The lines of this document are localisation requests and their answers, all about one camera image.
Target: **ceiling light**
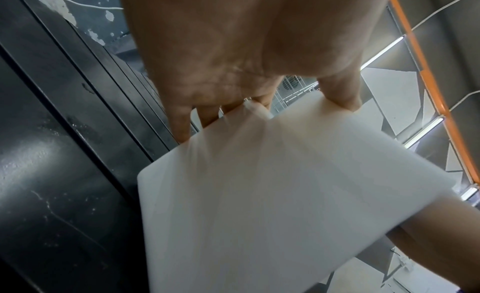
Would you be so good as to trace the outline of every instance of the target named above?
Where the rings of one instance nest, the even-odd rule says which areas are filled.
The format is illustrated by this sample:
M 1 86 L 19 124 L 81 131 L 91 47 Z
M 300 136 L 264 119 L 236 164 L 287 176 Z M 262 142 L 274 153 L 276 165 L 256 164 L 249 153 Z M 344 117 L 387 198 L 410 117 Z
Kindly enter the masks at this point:
M 416 144 L 423 136 L 425 136 L 428 132 L 433 130 L 436 126 L 441 124 L 445 120 L 445 116 L 441 115 L 432 120 L 426 127 L 424 127 L 421 131 L 419 131 L 415 136 L 410 138 L 403 146 L 406 149 L 410 149 L 414 144 Z
M 402 41 L 405 37 L 404 36 L 401 36 L 400 38 L 398 38 L 397 40 L 395 40 L 394 42 L 390 43 L 387 47 L 385 47 L 384 49 L 382 49 L 378 54 L 376 54 L 375 56 L 372 57 L 372 59 L 368 60 L 367 62 L 365 62 L 361 67 L 360 67 L 360 71 L 365 69 L 366 67 L 368 67 L 372 62 L 374 62 L 375 60 L 377 60 L 380 56 L 382 56 L 383 54 L 385 54 L 386 52 L 388 52 L 388 50 L 390 50 L 391 48 L 393 48 L 397 43 L 399 43 L 400 41 Z
M 475 193 L 479 191 L 479 187 L 477 185 L 472 185 L 460 196 L 461 200 L 464 202 L 469 200 Z

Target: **sheet of paper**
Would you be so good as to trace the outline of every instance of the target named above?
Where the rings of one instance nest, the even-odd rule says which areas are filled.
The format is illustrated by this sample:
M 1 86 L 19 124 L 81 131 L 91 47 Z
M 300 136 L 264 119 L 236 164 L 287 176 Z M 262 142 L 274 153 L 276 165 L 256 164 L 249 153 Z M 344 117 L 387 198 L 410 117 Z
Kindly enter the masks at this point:
M 302 293 L 453 185 L 319 92 L 239 108 L 138 176 L 150 290 Z

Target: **orange beam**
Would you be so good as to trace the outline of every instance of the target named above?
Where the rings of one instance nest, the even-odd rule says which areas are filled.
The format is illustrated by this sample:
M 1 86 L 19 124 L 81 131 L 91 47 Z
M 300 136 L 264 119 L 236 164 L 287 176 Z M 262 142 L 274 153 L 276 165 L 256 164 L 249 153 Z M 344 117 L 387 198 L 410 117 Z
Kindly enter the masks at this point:
M 476 184 L 480 184 L 479 171 L 475 166 L 474 160 L 472 159 L 472 156 L 470 155 L 467 146 L 465 145 L 465 141 L 460 134 L 459 128 L 455 124 L 452 114 L 450 113 L 450 109 L 445 103 L 445 99 L 440 92 L 439 86 L 437 84 L 437 81 L 435 80 L 434 75 L 432 74 L 432 71 L 430 70 L 427 59 L 425 58 L 425 55 L 420 48 L 417 37 L 415 37 L 415 34 L 412 31 L 412 26 L 410 25 L 407 16 L 405 15 L 404 10 L 399 3 L 399 0 L 390 0 L 390 2 L 396 12 L 396 15 L 398 16 L 398 19 L 400 20 L 400 24 L 403 26 L 403 29 L 406 32 L 406 36 L 410 41 L 411 47 L 415 52 L 418 61 L 420 62 L 420 65 L 422 67 L 420 75 L 423 79 L 423 82 L 425 83 L 428 93 L 430 94 L 433 105 L 441 115 L 445 116 L 444 123 L 446 131 L 450 136 L 451 142 L 457 150 L 457 153 L 463 161 L 463 164 L 473 182 L 475 182 Z

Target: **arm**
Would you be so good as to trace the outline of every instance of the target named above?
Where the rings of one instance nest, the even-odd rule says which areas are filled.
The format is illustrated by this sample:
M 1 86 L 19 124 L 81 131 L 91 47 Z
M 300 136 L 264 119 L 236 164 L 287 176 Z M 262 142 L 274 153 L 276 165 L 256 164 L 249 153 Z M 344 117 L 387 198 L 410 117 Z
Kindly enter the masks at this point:
M 466 292 L 480 290 L 480 211 L 443 197 L 387 234 L 415 262 Z

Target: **human hand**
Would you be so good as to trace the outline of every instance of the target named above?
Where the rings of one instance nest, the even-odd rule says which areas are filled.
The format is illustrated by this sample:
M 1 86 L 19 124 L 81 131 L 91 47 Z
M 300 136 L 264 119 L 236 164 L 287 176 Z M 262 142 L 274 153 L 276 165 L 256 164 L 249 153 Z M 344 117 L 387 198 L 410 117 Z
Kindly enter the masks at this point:
M 284 75 L 317 77 L 324 95 L 361 106 L 363 49 L 387 0 L 122 0 L 173 136 L 190 137 L 251 97 L 270 108 Z

